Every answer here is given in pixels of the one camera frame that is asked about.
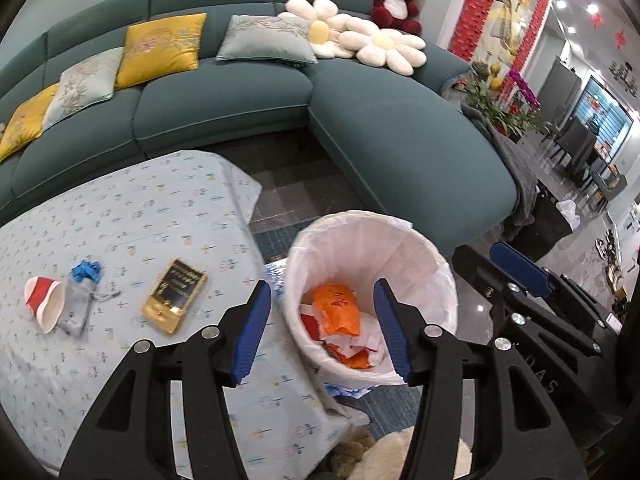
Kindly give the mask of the orange plastic bag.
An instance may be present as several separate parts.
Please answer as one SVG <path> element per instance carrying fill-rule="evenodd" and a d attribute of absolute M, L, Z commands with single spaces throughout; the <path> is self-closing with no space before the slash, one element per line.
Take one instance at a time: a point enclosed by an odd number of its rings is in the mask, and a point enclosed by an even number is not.
<path fill-rule="evenodd" d="M 322 336 L 360 334 L 360 310 L 348 286 L 320 285 L 312 291 L 311 300 Z"/>

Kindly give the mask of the white lined trash bin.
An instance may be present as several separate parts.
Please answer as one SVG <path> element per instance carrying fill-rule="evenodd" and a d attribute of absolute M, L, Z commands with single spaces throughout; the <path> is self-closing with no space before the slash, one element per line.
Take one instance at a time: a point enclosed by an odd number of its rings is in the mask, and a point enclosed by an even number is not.
<path fill-rule="evenodd" d="M 324 284 L 348 286 L 359 310 L 376 318 L 373 287 L 380 278 L 388 281 L 399 302 L 416 307 L 425 322 L 456 331 L 458 297 L 449 264 L 410 222 L 370 211 L 343 211 L 318 219 L 296 236 L 286 259 L 282 312 L 320 382 L 349 390 L 401 384 L 384 337 L 382 363 L 354 370 L 313 341 L 300 320 L 300 306 L 311 304 L 312 291 Z"/>

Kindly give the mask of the red white paper cup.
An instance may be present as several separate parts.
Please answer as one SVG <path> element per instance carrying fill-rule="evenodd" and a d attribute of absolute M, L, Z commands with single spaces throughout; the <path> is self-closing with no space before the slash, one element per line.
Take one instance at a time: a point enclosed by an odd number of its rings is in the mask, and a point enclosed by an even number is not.
<path fill-rule="evenodd" d="M 65 285 L 52 278 L 32 276 L 24 286 L 24 301 L 35 317 L 40 330 L 54 330 L 65 304 Z"/>

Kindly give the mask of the grey drawstring pouch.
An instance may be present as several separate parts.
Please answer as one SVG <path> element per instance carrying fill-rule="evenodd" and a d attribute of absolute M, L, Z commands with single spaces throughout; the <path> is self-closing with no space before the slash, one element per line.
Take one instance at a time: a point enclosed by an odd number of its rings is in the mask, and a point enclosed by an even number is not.
<path fill-rule="evenodd" d="M 99 285 L 90 278 L 78 282 L 72 276 L 66 280 L 64 292 L 64 306 L 56 326 L 73 337 L 81 336 L 96 302 L 105 302 L 120 295 L 119 290 L 100 292 Z"/>

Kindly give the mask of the blue crumpled glove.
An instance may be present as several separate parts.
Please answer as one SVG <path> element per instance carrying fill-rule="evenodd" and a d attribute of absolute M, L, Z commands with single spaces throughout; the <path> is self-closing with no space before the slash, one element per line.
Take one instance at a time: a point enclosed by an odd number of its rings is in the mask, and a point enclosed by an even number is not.
<path fill-rule="evenodd" d="M 76 283 L 89 280 L 99 284 L 102 278 L 102 266 L 97 261 L 81 260 L 70 270 L 70 275 Z"/>

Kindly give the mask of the floral light blue tablecloth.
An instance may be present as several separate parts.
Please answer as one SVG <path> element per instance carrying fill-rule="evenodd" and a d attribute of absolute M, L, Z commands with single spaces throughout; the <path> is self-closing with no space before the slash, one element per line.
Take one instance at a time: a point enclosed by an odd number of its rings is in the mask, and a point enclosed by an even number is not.
<path fill-rule="evenodd" d="M 138 341 L 178 344 L 266 276 L 250 232 L 260 184 L 180 151 L 79 185 L 1 230 L 1 404 L 59 470 L 107 379 Z"/>

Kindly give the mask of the yellow cushion left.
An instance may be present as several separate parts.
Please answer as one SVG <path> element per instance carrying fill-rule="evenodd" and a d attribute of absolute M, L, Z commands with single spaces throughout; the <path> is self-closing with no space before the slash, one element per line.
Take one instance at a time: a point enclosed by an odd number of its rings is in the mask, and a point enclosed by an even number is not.
<path fill-rule="evenodd" d="M 42 135 L 44 114 L 57 91 L 58 84 L 51 84 L 17 107 L 2 134 L 0 143 L 2 162 Z"/>

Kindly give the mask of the grey cushion left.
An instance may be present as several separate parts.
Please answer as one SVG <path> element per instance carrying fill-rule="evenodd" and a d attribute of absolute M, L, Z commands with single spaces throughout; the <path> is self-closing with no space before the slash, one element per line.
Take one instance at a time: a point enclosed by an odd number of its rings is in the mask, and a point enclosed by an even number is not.
<path fill-rule="evenodd" d="M 44 113 L 42 130 L 48 130 L 93 104 L 111 99 L 122 52 L 123 47 L 106 50 L 64 70 Z"/>

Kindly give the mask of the white flower pillow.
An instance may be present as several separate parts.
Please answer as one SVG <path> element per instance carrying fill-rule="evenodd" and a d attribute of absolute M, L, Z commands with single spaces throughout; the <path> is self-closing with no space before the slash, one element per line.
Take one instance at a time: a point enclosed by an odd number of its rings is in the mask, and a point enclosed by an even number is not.
<path fill-rule="evenodd" d="M 427 63 L 426 42 L 396 29 L 380 29 L 362 21 L 355 29 L 347 29 L 338 36 L 338 45 L 352 51 L 363 65 L 386 67 L 395 74 L 409 77 Z"/>
<path fill-rule="evenodd" d="M 346 49 L 340 35 L 348 31 L 352 16 L 342 13 L 332 0 L 288 0 L 279 18 L 300 18 L 309 23 L 308 39 L 317 58 L 353 58 L 356 53 Z"/>

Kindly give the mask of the potted flower plant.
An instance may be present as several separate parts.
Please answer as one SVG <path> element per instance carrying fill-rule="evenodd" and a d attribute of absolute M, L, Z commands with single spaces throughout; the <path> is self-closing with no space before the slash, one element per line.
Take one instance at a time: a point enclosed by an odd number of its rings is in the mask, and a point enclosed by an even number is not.
<path fill-rule="evenodd" d="M 514 142 L 542 126 L 541 106 L 532 88 L 513 68 L 500 75 L 502 65 L 474 61 L 471 75 L 459 84 L 462 103 L 486 117 L 498 133 Z"/>

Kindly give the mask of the gold black cigarette box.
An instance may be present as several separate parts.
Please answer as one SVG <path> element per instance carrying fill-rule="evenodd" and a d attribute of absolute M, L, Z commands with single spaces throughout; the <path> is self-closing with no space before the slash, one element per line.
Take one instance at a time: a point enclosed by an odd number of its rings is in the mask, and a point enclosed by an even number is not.
<path fill-rule="evenodd" d="M 204 271 L 175 258 L 142 304 L 142 316 L 163 333 L 174 334 L 206 281 Z"/>

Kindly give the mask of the white flower pillow outer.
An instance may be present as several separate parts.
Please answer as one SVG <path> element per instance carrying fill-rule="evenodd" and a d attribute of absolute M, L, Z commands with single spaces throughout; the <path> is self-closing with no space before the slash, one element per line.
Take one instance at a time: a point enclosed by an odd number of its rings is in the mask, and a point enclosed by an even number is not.
<path fill-rule="evenodd" d="M 427 63 L 426 42 L 396 29 L 380 29 L 362 21 L 355 29 L 347 29 L 338 36 L 338 45 L 352 51 L 363 65 L 386 67 L 395 74 L 409 77 Z"/>

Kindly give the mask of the yellow cushion centre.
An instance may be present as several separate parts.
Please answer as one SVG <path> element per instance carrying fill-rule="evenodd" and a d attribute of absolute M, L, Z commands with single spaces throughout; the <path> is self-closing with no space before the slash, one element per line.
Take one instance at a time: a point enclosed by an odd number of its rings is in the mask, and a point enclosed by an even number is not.
<path fill-rule="evenodd" d="M 195 13 L 129 26 L 115 89 L 196 70 L 206 18 L 206 13 Z"/>

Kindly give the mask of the white tissue pile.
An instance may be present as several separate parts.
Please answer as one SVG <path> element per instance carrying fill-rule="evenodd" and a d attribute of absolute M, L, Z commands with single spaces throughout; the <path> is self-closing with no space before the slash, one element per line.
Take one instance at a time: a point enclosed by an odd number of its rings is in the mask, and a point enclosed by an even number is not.
<path fill-rule="evenodd" d="M 378 320 L 360 311 L 360 334 L 322 336 L 311 304 L 300 306 L 300 320 L 309 337 L 321 344 L 332 358 L 354 370 L 370 370 L 378 366 L 385 356 L 383 335 Z"/>

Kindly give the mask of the red gold wall decoration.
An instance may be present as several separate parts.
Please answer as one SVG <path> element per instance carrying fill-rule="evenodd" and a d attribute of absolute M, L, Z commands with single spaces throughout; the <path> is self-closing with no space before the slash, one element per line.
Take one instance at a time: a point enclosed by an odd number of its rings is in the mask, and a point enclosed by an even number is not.
<path fill-rule="evenodd" d="M 550 6 L 551 0 L 462 0 L 448 50 L 499 89 L 511 70 L 524 70 Z"/>

